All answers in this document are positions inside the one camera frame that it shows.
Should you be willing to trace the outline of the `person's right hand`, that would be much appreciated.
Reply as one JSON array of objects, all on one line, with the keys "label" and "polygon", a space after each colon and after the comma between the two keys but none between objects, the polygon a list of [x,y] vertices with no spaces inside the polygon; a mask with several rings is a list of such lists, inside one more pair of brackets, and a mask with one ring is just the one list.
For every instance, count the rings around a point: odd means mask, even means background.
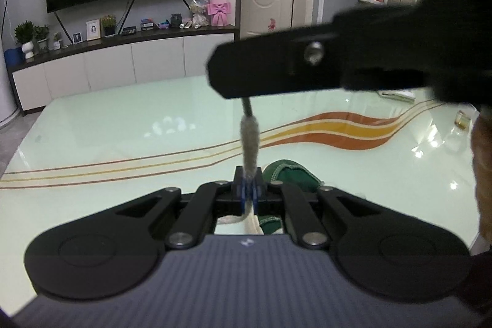
[{"label": "person's right hand", "polygon": [[471,136],[473,170],[476,180],[475,199],[479,210],[479,232],[491,242],[492,233],[492,164],[491,117],[481,113]]}]

